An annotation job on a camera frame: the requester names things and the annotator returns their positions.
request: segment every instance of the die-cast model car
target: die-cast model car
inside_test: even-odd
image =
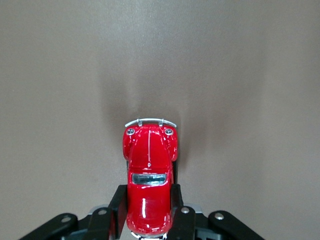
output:
[[[138,239],[163,239],[172,226],[170,189],[176,176],[177,126],[164,119],[144,118],[125,127],[127,226]]]

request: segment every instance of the bolt head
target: bolt head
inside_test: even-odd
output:
[[[190,212],[190,210],[189,210],[189,208],[184,206],[183,208],[181,208],[181,212],[183,212],[184,214],[187,214]]]
[[[71,220],[71,217],[69,217],[69,216],[64,216],[64,217],[62,218],[61,222],[62,222],[62,223],[67,223],[67,222],[69,222],[70,220]]]
[[[217,212],[214,217],[218,220],[223,220],[225,218],[225,216],[223,216],[220,212]]]
[[[104,215],[106,213],[107,213],[107,210],[105,210],[105,209],[101,209],[100,211],[98,211],[99,215]]]

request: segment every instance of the windshield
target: windshield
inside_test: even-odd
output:
[[[132,174],[132,182],[140,185],[160,185],[167,179],[167,174]]]

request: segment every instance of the red toy car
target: red toy car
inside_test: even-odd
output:
[[[177,126],[164,119],[144,118],[125,127],[127,226],[138,239],[165,239],[172,226],[170,189],[176,177]]]

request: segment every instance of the gray wall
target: gray wall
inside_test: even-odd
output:
[[[1,1],[0,239],[108,203],[138,117],[178,124],[185,202],[319,239],[319,56],[317,0]]]

